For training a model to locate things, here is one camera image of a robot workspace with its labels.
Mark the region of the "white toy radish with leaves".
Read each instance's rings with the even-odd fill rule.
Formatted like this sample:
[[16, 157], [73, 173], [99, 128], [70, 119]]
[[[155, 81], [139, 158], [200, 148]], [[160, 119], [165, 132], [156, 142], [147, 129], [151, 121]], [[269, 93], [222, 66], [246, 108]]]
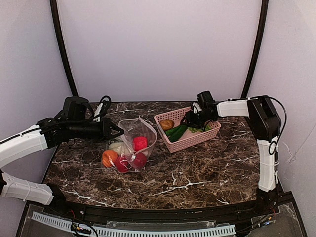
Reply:
[[113, 142], [109, 145], [109, 150], [116, 152], [119, 156], [120, 155], [127, 155], [131, 153], [131, 150], [124, 142]]

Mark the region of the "orange toy fruit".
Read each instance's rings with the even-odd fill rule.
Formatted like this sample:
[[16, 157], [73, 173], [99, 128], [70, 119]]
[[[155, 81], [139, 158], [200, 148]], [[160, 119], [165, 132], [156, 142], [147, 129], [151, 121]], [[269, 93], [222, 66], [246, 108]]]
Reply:
[[102, 154], [102, 164], [107, 168], [114, 167], [117, 158], [117, 152], [113, 150], [105, 150]]

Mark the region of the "green toy cucumber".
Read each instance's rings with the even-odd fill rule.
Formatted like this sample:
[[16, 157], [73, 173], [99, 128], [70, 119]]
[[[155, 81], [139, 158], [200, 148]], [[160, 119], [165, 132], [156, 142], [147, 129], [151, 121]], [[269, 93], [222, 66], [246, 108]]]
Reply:
[[187, 128], [188, 127], [186, 125], [178, 126], [178, 128], [170, 135], [169, 141], [171, 143], [177, 142], [184, 135]]

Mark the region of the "clear zip top bag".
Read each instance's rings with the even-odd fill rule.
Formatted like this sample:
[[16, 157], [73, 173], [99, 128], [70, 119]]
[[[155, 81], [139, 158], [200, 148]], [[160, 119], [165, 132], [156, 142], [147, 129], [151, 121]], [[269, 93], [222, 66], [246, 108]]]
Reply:
[[[131, 150], [130, 154], [127, 154], [127, 155], [123, 154], [122, 155], [122, 156], [126, 157], [128, 163], [129, 163], [129, 171], [127, 173], [141, 172], [145, 168], [145, 166], [142, 169], [135, 169], [131, 165], [132, 157], [138, 153], [143, 153], [147, 157], [147, 162], [148, 162], [149, 157], [150, 157], [150, 155], [153, 151], [153, 148], [155, 146], [155, 143], [157, 141], [157, 137], [158, 137], [157, 132], [146, 120], [142, 119], [141, 117], [134, 118], [134, 119], [121, 120], [118, 123], [118, 126], [124, 130], [124, 134], [122, 136], [118, 137], [117, 139], [110, 140], [109, 144], [105, 150], [108, 150], [109, 145], [113, 142], [124, 142]], [[140, 136], [146, 137], [148, 139], [148, 147], [136, 152], [133, 149], [133, 139], [135, 137], [140, 137]], [[101, 168], [108, 173], [110, 173], [110, 172], [120, 173], [116, 169], [115, 166], [111, 167], [111, 168], [105, 167], [102, 164], [102, 161], [101, 161]]]

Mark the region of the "red toy fruit front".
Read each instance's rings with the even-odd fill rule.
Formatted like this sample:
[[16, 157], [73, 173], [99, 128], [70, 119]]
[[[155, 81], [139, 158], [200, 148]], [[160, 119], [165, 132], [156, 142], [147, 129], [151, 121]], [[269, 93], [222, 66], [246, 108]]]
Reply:
[[148, 139], [146, 137], [140, 136], [133, 139], [133, 149], [134, 151], [139, 151], [148, 147]]

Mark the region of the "red toy fruit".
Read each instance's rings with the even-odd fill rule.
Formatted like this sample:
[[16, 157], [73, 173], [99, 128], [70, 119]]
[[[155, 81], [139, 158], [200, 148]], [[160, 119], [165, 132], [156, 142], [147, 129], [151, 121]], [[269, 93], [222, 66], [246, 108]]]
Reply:
[[146, 137], [140, 136], [133, 139], [133, 149], [134, 151], [139, 151], [148, 147], [148, 139]]
[[143, 153], [138, 153], [132, 157], [131, 165], [135, 169], [142, 169], [147, 162], [147, 157]]

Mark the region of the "red toy tomato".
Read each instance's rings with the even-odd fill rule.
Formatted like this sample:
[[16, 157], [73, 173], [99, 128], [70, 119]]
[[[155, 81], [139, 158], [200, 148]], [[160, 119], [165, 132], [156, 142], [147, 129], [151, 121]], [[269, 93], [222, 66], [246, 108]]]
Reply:
[[115, 167], [120, 173], [127, 173], [129, 171], [129, 163], [125, 156], [119, 156], [115, 160]]

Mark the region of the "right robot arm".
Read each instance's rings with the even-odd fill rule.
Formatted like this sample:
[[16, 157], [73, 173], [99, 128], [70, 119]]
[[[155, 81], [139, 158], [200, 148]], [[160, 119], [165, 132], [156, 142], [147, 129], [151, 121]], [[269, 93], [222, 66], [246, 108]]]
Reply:
[[209, 91], [197, 95], [181, 120], [188, 127], [205, 130], [207, 124], [225, 117], [244, 117], [257, 141], [260, 177], [256, 189], [255, 213], [262, 214], [278, 202], [278, 143], [286, 121], [282, 121], [268, 95], [215, 101]]

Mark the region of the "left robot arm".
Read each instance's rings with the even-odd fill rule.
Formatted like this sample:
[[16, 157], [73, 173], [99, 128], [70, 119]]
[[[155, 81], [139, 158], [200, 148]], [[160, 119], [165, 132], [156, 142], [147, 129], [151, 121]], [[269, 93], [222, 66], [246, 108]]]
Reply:
[[[85, 98], [67, 97], [63, 109], [53, 118], [38, 121], [30, 128], [0, 142], [0, 166], [32, 153], [54, 148], [72, 139], [106, 141], [124, 134], [105, 115], [112, 101], [103, 96], [96, 110]], [[53, 184], [39, 184], [0, 173], [0, 196], [56, 206], [65, 202], [61, 190]]]

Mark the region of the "green toy grapes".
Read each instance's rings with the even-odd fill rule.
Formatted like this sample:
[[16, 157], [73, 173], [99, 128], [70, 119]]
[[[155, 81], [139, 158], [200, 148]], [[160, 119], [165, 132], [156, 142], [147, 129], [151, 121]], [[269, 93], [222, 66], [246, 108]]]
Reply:
[[211, 130], [211, 126], [210, 125], [207, 125], [206, 128], [193, 128], [193, 127], [188, 127], [188, 130], [191, 132], [191, 133], [197, 133], [197, 132], [207, 132], [209, 130]]

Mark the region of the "pink perforated plastic basket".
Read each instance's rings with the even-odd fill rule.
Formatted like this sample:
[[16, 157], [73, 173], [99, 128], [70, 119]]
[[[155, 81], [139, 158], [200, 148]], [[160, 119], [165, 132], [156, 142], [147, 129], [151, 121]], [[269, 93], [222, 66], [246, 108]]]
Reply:
[[195, 133], [192, 133], [189, 129], [185, 131], [185, 133], [181, 136], [181, 138], [171, 143], [169, 141], [169, 138], [167, 137], [166, 133], [163, 131], [162, 127], [160, 126], [160, 122], [163, 120], [172, 120], [175, 123], [175, 127], [180, 125], [181, 119], [184, 118], [185, 113], [189, 111], [190, 107], [184, 107], [181, 109], [173, 110], [170, 112], [158, 114], [154, 116], [154, 120], [157, 125], [157, 129], [159, 131], [159, 134], [161, 135], [163, 141], [165, 142], [167, 148], [171, 153], [183, 150], [185, 148], [197, 145], [199, 143], [208, 141], [210, 139], [213, 139], [217, 136], [217, 133], [219, 132], [221, 128], [221, 124], [216, 122], [210, 122], [208, 124], [208, 127], [210, 130], [205, 132], [197, 131]]

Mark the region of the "green toy chili pepper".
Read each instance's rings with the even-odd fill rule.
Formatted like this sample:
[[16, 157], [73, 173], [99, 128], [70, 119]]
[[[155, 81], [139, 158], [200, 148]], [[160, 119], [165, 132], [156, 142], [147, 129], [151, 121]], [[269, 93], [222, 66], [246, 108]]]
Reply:
[[174, 128], [172, 128], [172, 129], [170, 129], [170, 130], [165, 131], [165, 134], [169, 137], [169, 136], [171, 136], [172, 134], [174, 134], [178, 129], [179, 129], [179, 126], [174, 127]]

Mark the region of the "black front table rail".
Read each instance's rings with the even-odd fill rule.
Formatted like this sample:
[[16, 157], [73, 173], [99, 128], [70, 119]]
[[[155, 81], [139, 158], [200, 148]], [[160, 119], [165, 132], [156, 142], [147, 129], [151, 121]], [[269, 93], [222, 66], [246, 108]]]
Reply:
[[236, 224], [238, 228], [249, 229], [251, 218], [268, 215], [277, 210], [282, 194], [279, 188], [266, 193], [256, 190], [256, 199], [237, 204], [206, 208], [175, 209], [175, 210], [141, 210], [113, 207], [92, 206], [66, 201], [60, 198], [51, 205], [43, 205], [49, 213], [71, 217], [83, 223], [106, 224], [108, 221], [175, 224], [199, 221], [216, 221], [217, 224]]

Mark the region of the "black frame post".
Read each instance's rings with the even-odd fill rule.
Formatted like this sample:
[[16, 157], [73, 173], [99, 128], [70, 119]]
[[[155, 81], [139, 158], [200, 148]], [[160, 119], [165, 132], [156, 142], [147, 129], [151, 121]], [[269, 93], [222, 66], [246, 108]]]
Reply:
[[262, 0], [255, 43], [254, 43], [253, 52], [252, 52], [251, 60], [249, 63], [249, 68], [246, 75], [245, 83], [244, 83], [243, 90], [240, 96], [241, 98], [246, 98], [248, 96], [250, 86], [253, 80], [253, 76], [256, 69], [256, 65], [257, 65], [257, 61], [258, 61], [258, 57], [259, 57], [259, 53], [261, 49], [261, 44], [263, 40], [267, 13], [268, 13], [268, 6], [269, 6], [269, 0]]
[[49, 3], [50, 3], [53, 26], [54, 26], [54, 30], [55, 30], [55, 36], [56, 36], [62, 64], [64, 67], [64, 72], [66, 75], [67, 83], [68, 83], [69, 89], [71, 91], [71, 94], [73, 96], [78, 96], [79, 95], [78, 90], [77, 90], [76, 85], [75, 85], [75, 80], [74, 80], [72, 70], [70, 67], [70, 62], [68, 59], [66, 46], [65, 46], [65, 42], [64, 42], [64, 37], [63, 37], [63, 33], [62, 33], [61, 21], [60, 21], [59, 10], [58, 10], [58, 2], [57, 2], [57, 0], [50, 0]]

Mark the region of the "right black frame post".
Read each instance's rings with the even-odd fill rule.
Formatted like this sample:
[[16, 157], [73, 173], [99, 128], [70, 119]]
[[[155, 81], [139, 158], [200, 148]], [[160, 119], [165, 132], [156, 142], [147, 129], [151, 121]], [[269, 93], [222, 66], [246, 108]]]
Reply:
[[268, 13], [268, 6], [269, 6], [269, 0], [262, 0], [255, 43], [254, 43], [253, 52], [252, 52], [251, 60], [249, 63], [249, 68], [246, 75], [245, 83], [244, 83], [243, 90], [240, 96], [241, 98], [246, 98], [248, 96], [250, 86], [253, 80], [253, 76], [256, 69], [256, 65], [257, 65], [257, 61], [258, 61], [258, 57], [259, 57], [259, 53], [261, 49], [261, 44], [263, 40], [267, 13]]

